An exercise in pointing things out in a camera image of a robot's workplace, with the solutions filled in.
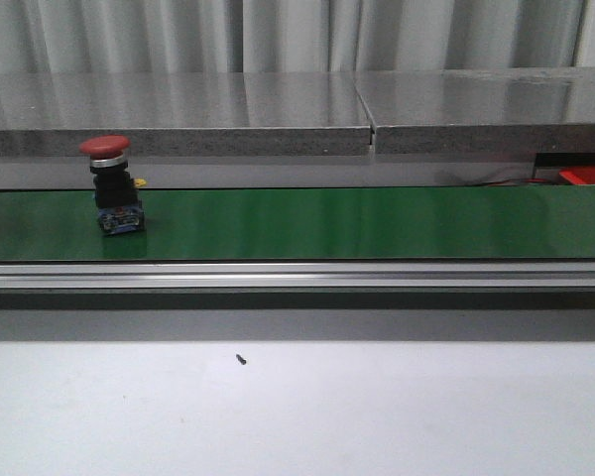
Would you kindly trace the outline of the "grey stone counter slab right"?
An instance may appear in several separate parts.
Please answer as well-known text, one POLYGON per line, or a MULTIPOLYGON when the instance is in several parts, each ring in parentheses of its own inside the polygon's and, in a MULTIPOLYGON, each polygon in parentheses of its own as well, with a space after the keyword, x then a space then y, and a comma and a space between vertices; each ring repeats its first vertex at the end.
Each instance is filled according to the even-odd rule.
POLYGON ((378 154, 595 153, 595 67, 368 71, 378 154))

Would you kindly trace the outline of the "grey stone counter slab left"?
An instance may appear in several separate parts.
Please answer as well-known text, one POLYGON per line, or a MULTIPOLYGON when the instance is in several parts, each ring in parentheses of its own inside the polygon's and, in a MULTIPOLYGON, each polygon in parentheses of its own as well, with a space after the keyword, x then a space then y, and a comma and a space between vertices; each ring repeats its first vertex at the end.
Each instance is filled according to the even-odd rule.
POLYGON ((0 156, 74 156, 120 134, 136 156, 361 156, 372 130, 342 73, 0 74, 0 156))

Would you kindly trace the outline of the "red plastic tray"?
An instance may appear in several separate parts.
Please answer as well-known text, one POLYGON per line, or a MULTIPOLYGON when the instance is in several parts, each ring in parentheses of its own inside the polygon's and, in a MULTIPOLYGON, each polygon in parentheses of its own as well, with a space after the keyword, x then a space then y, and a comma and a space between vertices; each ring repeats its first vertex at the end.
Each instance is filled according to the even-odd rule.
POLYGON ((559 175, 574 185, 595 185, 595 166, 570 167, 562 169, 559 175))

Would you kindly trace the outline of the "green conveyor belt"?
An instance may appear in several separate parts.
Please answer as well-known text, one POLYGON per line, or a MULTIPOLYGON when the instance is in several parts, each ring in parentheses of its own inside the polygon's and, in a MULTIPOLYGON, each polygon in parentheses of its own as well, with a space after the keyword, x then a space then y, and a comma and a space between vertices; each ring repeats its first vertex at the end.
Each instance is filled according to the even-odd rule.
POLYGON ((595 259, 595 186, 145 190, 106 236, 90 191, 0 191, 0 262, 595 259))

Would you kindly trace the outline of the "grey stone counter slab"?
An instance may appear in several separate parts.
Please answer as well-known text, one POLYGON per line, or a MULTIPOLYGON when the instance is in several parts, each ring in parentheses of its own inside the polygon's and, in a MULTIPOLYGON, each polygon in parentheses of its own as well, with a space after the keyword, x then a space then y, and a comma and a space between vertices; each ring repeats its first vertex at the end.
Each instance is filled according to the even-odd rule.
POLYGON ((368 71, 378 154, 595 153, 595 67, 368 71))
POLYGON ((342 73, 0 74, 0 156, 74 156, 120 134, 136 156, 361 156, 372 130, 342 73))

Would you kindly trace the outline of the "aluminium conveyor frame rail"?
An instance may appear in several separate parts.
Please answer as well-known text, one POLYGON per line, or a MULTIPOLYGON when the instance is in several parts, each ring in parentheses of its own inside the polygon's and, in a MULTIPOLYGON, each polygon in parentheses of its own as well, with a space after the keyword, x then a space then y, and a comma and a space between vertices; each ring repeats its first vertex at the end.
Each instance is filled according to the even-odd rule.
POLYGON ((0 342, 595 342, 595 261, 0 265, 0 342))

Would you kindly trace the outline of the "white pleated curtain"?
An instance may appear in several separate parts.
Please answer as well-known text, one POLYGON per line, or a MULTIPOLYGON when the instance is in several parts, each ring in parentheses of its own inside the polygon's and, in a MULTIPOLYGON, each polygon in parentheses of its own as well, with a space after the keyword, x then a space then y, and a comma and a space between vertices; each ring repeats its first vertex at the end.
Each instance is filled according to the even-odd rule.
POLYGON ((595 66, 595 1, 0 1, 0 73, 595 66))

